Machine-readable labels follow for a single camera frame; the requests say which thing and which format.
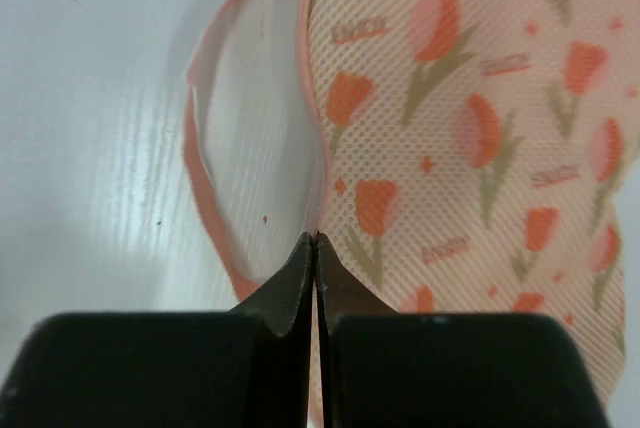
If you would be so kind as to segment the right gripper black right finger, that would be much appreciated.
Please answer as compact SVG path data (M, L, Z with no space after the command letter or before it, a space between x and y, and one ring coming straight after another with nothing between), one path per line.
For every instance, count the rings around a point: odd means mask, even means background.
M538 314L401 314L315 242L327 427L605 427L569 334Z

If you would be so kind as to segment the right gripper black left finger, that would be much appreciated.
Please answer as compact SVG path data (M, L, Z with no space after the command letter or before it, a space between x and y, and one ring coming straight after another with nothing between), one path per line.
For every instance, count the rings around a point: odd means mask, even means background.
M312 237L226 312L60 313L24 341L5 427L303 427Z

